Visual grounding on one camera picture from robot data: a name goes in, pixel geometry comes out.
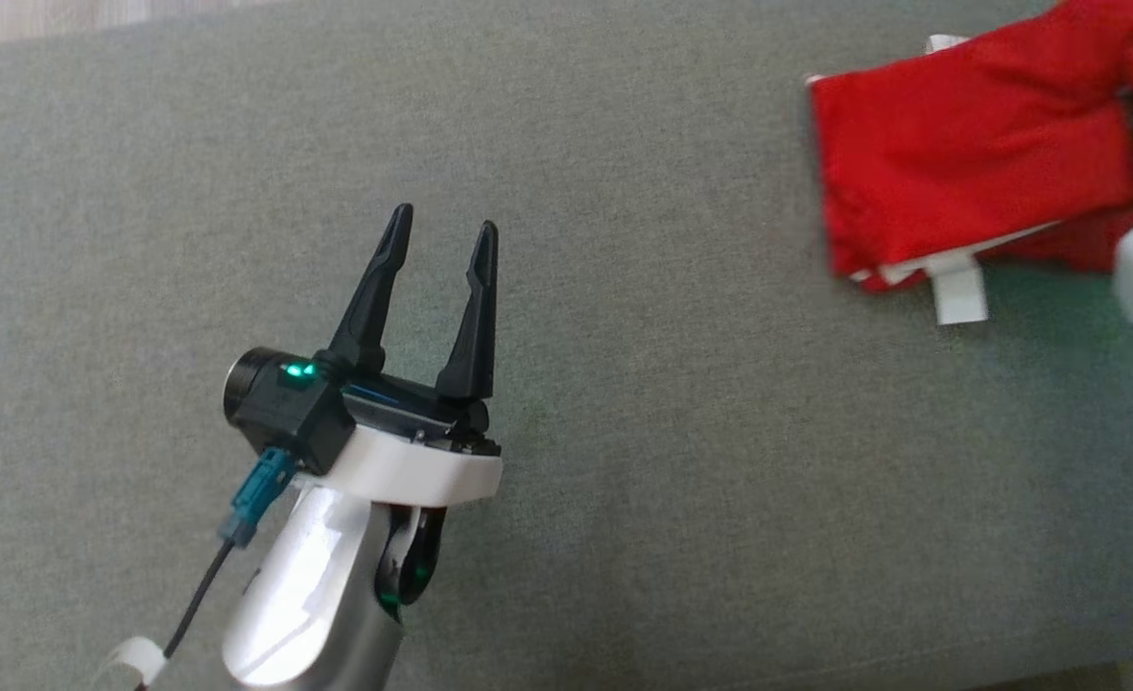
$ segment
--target red fabric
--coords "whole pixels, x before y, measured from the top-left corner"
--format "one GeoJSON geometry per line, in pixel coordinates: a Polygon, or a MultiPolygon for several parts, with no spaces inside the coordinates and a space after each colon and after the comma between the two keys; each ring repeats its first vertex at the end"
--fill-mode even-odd
{"type": "Polygon", "coordinates": [[[987,255],[1110,271],[1133,227],[1126,86],[1133,0],[1066,0],[947,51],[812,84],[835,272],[876,274],[1058,220],[987,255]]]}

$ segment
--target white strap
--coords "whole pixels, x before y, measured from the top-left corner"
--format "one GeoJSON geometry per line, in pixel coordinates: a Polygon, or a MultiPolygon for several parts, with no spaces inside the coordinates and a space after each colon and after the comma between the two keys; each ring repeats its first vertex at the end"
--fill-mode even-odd
{"type": "Polygon", "coordinates": [[[886,266],[877,267],[877,272],[881,274],[881,280],[884,280],[887,285],[898,285],[920,270],[921,267],[905,266],[904,264],[886,264],[886,266]]]}
{"type": "Polygon", "coordinates": [[[962,248],[953,248],[944,250],[944,253],[937,253],[935,255],[923,255],[923,257],[910,259],[908,262],[900,262],[898,264],[886,264],[885,266],[878,267],[881,272],[883,279],[908,279],[914,272],[925,270],[929,271],[934,267],[938,273],[946,271],[946,267],[962,267],[966,263],[971,255],[978,255],[983,253],[983,250],[996,248],[998,245],[1005,245],[1007,242],[1013,242],[1014,240],[1023,239],[1023,237],[1032,236],[1032,233],[1039,232],[1041,230],[1048,230],[1053,228],[1053,223],[1037,224],[1036,228],[1028,228],[1026,230],[1019,230],[1019,232],[1011,232],[1008,236],[994,237],[991,240],[977,241],[974,245],[965,245],[962,248]]]}
{"type": "Polygon", "coordinates": [[[970,324],[988,319],[988,301],[983,293],[983,273],[980,264],[969,255],[966,261],[953,258],[947,264],[925,267],[934,280],[934,300],[937,304],[937,323],[970,324]]]}
{"type": "Polygon", "coordinates": [[[947,49],[955,48],[955,45],[966,43],[968,41],[970,40],[961,35],[932,34],[929,36],[929,43],[925,44],[925,53],[926,56],[930,56],[938,51],[947,51],[947,49]]]}
{"type": "Polygon", "coordinates": [[[157,679],[157,674],[161,674],[167,662],[170,660],[165,659],[161,647],[154,643],[153,640],[143,638],[142,635],[128,638],[110,652],[110,657],[107,657],[105,664],[102,665],[102,668],[97,669],[96,676],[93,676],[88,689],[92,691],[94,688],[97,688],[97,682],[101,681],[102,676],[109,672],[111,666],[117,665],[125,665],[140,673],[140,677],[144,679],[144,685],[151,686],[154,680],[157,679]]]}

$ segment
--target black cable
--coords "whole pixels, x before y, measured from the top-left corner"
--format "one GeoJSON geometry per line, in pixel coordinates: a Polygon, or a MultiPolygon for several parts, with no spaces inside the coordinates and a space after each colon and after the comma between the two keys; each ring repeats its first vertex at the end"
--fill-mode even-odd
{"type": "MultiPolygon", "coordinates": [[[[195,613],[198,612],[198,604],[203,603],[204,595],[207,594],[207,588],[216,578],[216,572],[220,572],[221,564],[224,564],[224,556],[229,556],[229,552],[233,549],[233,539],[224,539],[221,548],[216,552],[216,558],[212,560],[212,564],[204,573],[204,578],[198,582],[198,587],[190,598],[190,604],[186,605],[184,617],[178,622],[178,629],[174,630],[174,634],[170,638],[170,643],[165,645],[163,655],[167,660],[174,656],[174,650],[178,649],[178,645],[181,643],[181,639],[186,635],[186,630],[190,629],[190,620],[195,619],[195,613]]],[[[136,686],[135,691],[148,691],[147,683],[140,682],[140,685],[136,686]]]]}

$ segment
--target white tag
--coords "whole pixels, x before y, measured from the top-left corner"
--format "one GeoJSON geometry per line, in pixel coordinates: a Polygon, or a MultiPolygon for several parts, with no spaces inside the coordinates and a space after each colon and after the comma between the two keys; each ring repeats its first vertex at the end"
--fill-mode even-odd
{"type": "Polygon", "coordinates": [[[953,257],[944,266],[925,268],[934,280],[937,323],[970,324],[988,319],[988,302],[983,295],[983,273],[969,255],[965,262],[953,257]]]}
{"type": "Polygon", "coordinates": [[[128,638],[110,652],[110,657],[107,657],[105,664],[102,665],[102,668],[97,669],[96,676],[93,676],[93,682],[90,683],[88,689],[92,691],[93,688],[96,688],[97,682],[105,675],[107,669],[116,665],[127,665],[129,668],[135,669],[135,672],[140,673],[145,686],[153,685],[154,680],[157,679],[157,674],[161,674],[167,662],[170,660],[165,659],[161,647],[154,643],[153,640],[143,638],[142,635],[128,638]]]}

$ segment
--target gray couch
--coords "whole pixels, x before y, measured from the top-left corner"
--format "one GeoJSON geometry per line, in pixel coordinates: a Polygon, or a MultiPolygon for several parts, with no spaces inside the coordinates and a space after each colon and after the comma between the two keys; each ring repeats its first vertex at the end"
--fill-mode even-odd
{"type": "MultiPolygon", "coordinates": [[[[990,324],[826,267],[800,82],[1043,0],[317,1],[0,48],[0,690],[164,639],[416,203],[386,342],[429,377],[504,231],[499,497],[452,512],[391,688],[965,688],[1133,657],[1133,329],[988,274],[990,324]]],[[[287,501],[278,512],[287,511],[287,501]]],[[[221,631],[279,517],[159,688],[221,631]]]]}

